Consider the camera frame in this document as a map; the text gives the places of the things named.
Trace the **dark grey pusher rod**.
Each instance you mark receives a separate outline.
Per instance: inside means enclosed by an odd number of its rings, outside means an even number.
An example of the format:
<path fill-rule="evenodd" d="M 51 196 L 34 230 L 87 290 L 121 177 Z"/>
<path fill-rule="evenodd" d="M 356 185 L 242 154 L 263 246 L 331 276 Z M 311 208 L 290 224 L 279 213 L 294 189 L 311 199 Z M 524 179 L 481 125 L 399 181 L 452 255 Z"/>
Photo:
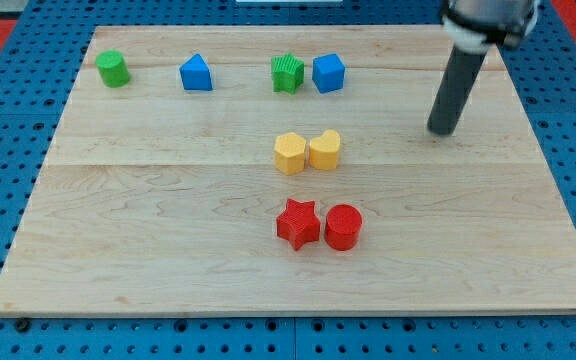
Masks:
<path fill-rule="evenodd" d="M 427 121 L 431 133 L 454 133 L 485 57 L 486 54 L 467 53 L 457 46 L 452 48 Z"/>

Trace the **grey robot end effector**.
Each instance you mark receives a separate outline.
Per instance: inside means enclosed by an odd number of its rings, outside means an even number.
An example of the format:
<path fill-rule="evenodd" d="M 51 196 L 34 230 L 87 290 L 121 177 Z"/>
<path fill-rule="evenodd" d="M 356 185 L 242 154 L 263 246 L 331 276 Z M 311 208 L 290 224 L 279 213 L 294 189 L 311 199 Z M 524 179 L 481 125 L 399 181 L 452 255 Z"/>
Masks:
<path fill-rule="evenodd" d="M 444 0 L 439 17 L 453 44 L 467 54 L 492 45 L 516 49 L 538 21 L 539 0 Z"/>

